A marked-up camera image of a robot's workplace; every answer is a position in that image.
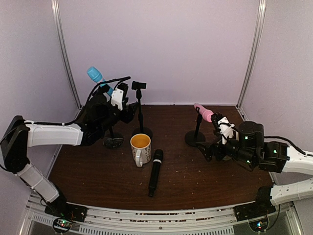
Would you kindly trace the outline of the short stand with clip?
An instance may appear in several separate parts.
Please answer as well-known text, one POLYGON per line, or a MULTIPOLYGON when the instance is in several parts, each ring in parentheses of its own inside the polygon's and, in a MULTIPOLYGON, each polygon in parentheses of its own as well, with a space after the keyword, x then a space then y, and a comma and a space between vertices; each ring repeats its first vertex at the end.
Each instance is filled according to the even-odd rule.
POLYGON ((191 147, 196 147, 197 142, 205 142, 206 140, 205 135, 202 132, 200 132, 201 122, 202 122, 202 115, 198 114, 195 130, 189 131, 185 134, 184 140, 191 147))

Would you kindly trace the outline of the short stand with taped base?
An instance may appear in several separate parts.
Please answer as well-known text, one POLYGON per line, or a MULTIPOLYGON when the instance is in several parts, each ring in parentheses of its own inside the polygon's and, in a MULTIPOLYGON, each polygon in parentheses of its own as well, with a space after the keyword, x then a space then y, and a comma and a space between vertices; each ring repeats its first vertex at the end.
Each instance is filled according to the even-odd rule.
POLYGON ((103 145, 108 149, 120 147, 124 142, 124 136, 113 130, 113 126, 109 127, 104 133, 103 145))

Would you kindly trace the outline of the tall black phone stand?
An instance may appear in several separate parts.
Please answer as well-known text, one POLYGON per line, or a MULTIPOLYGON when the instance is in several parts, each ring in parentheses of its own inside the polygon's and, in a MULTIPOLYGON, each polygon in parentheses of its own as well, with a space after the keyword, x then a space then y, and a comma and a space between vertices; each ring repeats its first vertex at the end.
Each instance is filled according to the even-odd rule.
POLYGON ((141 99, 142 99, 142 92, 141 90, 146 89, 146 83, 142 83, 142 82, 137 82, 137 81, 133 81, 132 82, 132 90, 136 90, 136 98, 137 98, 137 102, 138 102, 138 121, 139 121, 139 127, 133 130, 132 135, 136 135, 136 134, 146 134, 150 137, 150 139, 153 138, 153 133, 152 130, 149 129, 148 127, 144 127, 143 124, 143 113, 142 113, 142 109, 141 109, 141 99))

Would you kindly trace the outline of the pink toy microphone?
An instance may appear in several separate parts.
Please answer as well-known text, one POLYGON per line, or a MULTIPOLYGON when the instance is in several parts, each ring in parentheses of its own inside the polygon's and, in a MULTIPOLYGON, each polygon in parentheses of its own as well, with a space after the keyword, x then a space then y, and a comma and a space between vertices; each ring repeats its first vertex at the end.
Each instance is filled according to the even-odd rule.
POLYGON ((211 117, 214 114, 213 111, 203 107, 202 105, 195 103, 194 108, 202 116, 202 118, 207 122, 212 122, 211 117))

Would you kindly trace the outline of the blue toy microphone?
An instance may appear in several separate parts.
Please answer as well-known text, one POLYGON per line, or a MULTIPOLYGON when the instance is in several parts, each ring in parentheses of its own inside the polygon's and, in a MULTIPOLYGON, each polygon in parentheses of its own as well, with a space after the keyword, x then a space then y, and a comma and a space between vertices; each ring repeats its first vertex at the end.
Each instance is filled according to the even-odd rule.
MULTIPOLYGON (((87 70, 87 75, 88 75, 89 78, 90 78, 93 82, 95 82, 95 83, 101 83, 101 82, 104 82, 104 81, 105 81, 104 78, 103 78, 103 76, 102 76, 102 74, 101 74, 101 72, 100 72, 97 68, 95 68, 95 67, 93 67, 93 66, 90 67, 90 68, 88 68, 88 70, 87 70)), ((100 87, 100 88, 108 88, 107 94, 108 94, 109 96, 112 95, 113 89, 112 89, 112 87, 110 87, 108 84, 101 84, 99 87, 100 87)))

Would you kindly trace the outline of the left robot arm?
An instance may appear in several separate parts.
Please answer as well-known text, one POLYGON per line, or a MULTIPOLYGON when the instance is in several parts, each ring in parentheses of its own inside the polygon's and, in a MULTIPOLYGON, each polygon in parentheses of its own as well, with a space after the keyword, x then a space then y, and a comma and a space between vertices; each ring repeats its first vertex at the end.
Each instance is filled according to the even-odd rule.
POLYGON ((119 121, 133 120, 138 104, 127 102, 124 95, 110 101, 96 95, 71 123, 34 122, 15 116, 0 141, 5 170, 23 179, 53 210, 64 214, 65 196, 28 159, 27 150, 39 145, 91 146, 119 121))

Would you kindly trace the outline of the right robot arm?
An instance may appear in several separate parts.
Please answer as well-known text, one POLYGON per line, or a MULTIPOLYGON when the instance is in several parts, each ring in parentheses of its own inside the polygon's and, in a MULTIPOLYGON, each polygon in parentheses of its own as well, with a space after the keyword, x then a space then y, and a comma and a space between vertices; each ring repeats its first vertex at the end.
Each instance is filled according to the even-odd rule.
MULTIPOLYGON (((242 162, 243 167, 267 172, 296 172, 307 175, 313 173, 313 154, 295 146, 283 137, 271 137, 266 142, 264 127, 253 121, 245 121, 235 128, 224 121, 215 123, 219 137, 212 143, 197 142, 196 146, 209 162, 230 157, 242 162)), ((265 216, 276 211, 276 206, 313 196, 313 180, 307 179, 288 185, 260 187, 255 201, 234 207, 238 221, 265 216)))

